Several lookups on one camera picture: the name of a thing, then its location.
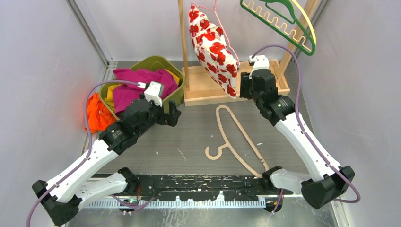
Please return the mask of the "white red poppy garment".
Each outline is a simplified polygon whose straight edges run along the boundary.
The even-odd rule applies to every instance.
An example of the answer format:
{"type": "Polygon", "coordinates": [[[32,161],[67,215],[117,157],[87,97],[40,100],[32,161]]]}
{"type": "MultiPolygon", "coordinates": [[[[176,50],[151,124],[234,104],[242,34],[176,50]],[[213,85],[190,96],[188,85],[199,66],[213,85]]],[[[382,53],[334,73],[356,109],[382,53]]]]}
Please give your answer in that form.
{"type": "Polygon", "coordinates": [[[188,11],[189,36],[201,66],[231,99],[236,99],[240,63],[227,46],[223,28],[212,23],[195,4],[188,11]]]}

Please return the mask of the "pink wire hanger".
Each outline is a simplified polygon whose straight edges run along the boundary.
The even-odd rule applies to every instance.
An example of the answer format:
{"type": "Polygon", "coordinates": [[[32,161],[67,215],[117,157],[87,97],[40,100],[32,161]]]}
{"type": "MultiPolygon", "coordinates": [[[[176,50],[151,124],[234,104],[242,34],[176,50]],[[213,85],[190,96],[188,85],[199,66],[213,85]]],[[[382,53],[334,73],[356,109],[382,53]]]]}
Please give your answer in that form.
{"type": "Polygon", "coordinates": [[[197,7],[197,8],[203,8],[203,9],[210,10],[210,11],[213,11],[213,12],[214,12],[214,14],[215,14],[215,16],[216,16],[216,19],[217,19],[217,21],[218,21],[218,23],[219,23],[219,26],[220,26],[220,28],[222,29],[223,34],[224,34],[224,36],[225,36],[225,38],[226,38],[226,40],[227,40],[228,47],[232,50],[232,52],[233,52],[235,58],[237,59],[237,61],[240,62],[240,59],[239,59],[239,57],[238,57],[238,55],[237,55],[235,49],[231,46],[230,39],[229,39],[229,36],[227,35],[227,33],[226,33],[226,31],[225,31],[224,25],[222,24],[222,22],[221,22],[221,20],[220,20],[220,18],[219,18],[219,15],[218,15],[218,12],[217,12],[217,3],[218,3],[218,0],[214,0],[213,7],[212,7],[212,8],[208,8],[208,7],[199,5],[199,4],[196,3],[196,2],[191,2],[191,6],[195,6],[195,7],[197,7]]]}

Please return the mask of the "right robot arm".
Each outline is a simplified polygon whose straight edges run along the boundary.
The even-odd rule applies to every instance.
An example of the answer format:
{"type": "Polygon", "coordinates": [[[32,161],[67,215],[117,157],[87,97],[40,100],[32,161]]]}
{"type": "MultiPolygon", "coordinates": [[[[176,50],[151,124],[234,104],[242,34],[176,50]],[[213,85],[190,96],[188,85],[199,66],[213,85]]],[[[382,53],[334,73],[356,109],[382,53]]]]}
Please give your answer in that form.
{"type": "Polygon", "coordinates": [[[342,166],[324,149],[291,98],[278,94],[270,70],[241,73],[240,97],[255,102],[262,117],[284,135],[308,170],[308,174],[300,174],[280,166],[271,168],[262,174],[266,193],[288,190],[301,194],[311,207],[320,209],[346,192],[355,177],[353,168],[342,166]]]}

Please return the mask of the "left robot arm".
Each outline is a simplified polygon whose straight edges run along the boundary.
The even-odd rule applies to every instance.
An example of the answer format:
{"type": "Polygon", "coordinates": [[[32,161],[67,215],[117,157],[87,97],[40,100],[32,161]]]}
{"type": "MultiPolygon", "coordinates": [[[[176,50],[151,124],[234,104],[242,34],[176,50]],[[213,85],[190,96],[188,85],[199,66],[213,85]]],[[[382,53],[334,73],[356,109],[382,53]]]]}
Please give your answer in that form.
{"type": "Polygon", "coordinates": [[[88,150],[54,178],[38,180],[32,189],[54,225],[72,220],[87,204],[116,193],[133,195],[139,189],[139,179],[123,167],[111,176],[88,185],[85,182],[100,168],[116,159],[137,143],[154,124],[175,127],[181,116],[175,101],[169,101],[169,112],[153,100],[136,99],[128,105],[118,121],[100,133],[88,150]]]}

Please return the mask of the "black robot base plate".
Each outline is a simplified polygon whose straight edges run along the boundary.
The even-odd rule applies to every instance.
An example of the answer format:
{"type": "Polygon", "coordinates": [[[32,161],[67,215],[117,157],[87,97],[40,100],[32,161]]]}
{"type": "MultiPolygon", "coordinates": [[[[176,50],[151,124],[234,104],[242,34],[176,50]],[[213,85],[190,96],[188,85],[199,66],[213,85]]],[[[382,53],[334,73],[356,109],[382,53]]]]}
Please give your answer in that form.
{"type": "Polygon", "coordinates": [[[253,175],[136,175],[136,189],[125,196],[154,197],[160,201],[215,201],[221,193],[224,201],[256,201],[258,197],[279,195],[279,189],[267,186],[253,175]]]}

